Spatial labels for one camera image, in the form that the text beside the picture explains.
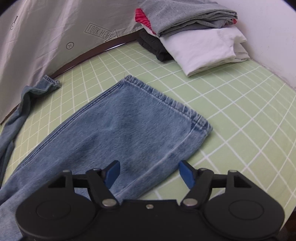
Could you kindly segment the blue denim jeans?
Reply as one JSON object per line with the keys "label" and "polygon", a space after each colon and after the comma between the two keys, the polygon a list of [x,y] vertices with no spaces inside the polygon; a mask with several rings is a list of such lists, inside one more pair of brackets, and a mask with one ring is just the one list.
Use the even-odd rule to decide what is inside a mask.
{"label": "blue denim jeans", "polygon": [[51,132],[1,188],[1,240],[20,240],[18,205],[63,170],[75,174],[118,160],[111,188],[119,201],[136,199],[189,159],[212,131],[187,106],[128,75]]}

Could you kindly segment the white folded garment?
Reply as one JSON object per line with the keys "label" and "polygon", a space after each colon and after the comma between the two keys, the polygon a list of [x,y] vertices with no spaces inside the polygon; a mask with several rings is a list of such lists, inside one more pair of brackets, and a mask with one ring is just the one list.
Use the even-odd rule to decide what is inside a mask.
{"label": "white folded garment", "polygon": [[220,29],[189,30],[160,39],[186,76],[250,59],[241,45],[243,33],[234,25]]}

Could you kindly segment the black folded garment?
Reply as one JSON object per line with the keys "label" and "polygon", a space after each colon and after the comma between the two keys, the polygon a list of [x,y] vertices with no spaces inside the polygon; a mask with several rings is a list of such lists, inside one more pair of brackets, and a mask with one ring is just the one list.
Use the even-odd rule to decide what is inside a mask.
{"label": "black folded garment", "polygon": [[138,43],[150,53],[154,54],[158,61],[166,62],[173,60],[173,57],[165,49],[161,41],[150,35],[146,30],[141,29],[137,38]]}

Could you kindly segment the white printed curtain cloth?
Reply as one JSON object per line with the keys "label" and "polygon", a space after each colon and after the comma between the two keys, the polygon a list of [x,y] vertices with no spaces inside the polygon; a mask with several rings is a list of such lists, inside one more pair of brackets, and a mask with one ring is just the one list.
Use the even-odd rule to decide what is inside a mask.
{"label": "white printed curtain cloth", "polygon": [[139,29],[138,1],[16,1],[1,15],[1,119],[65,64]]}

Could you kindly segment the grey folded garment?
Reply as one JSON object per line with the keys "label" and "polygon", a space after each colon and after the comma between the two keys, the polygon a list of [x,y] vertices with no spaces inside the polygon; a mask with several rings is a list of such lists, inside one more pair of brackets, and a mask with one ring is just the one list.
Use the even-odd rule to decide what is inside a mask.
{"label": "grey folded garment", "polygon": [[139,1],[158,37],[187,30],[219,29],[237,20],[236,11],[215,1]]}

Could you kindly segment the red striped folded garment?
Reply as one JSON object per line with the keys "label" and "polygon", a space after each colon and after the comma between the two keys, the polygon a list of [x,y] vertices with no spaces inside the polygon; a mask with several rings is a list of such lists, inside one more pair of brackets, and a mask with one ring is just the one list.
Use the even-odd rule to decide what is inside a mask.
{"label": "red striped folded garment", "polygon": [[153,31],[149,19],[147,18],[147,16],[145,15],[145,13],[142,11],[141,8],[135,9],[135,18],[134,19],[137,23],[142,24],[146,29],[148,29],[149,33],[158,37],[158,35]]}

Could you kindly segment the dark brown bed frame edge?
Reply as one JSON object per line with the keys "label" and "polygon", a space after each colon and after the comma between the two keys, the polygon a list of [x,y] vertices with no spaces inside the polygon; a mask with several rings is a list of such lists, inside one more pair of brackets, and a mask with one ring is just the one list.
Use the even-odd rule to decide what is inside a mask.
{"label": "dark brown bed frame edge", "polygon": [[134,41],[136,37],[138,37],[138,33],[139,31],[137,30],[120,37],[112,37],[107,42],[95,46],[95,48],[77,56],[77,58],[70,59],[63,66],[54,67],[52,70],[48,70],[47,66],[41,66],[34,72],[29,69],[29,66],[26,66],[25,70],[27,73],[23,73],[21,67],[25,66],[24,64],[13,66],[13,73],[16,73],[17,76],[13,77],[9,75],[4,81],[1,81],[1,104],[3,105],[1,107],[1,123],[4,123],[4,121],[12,115],[13,111],[16,110],[20,101],[21,91],[26,85],[34,86],[45,74],[49,75],[51,78],[56,78],[67,70],[103,53],[111,47]]}

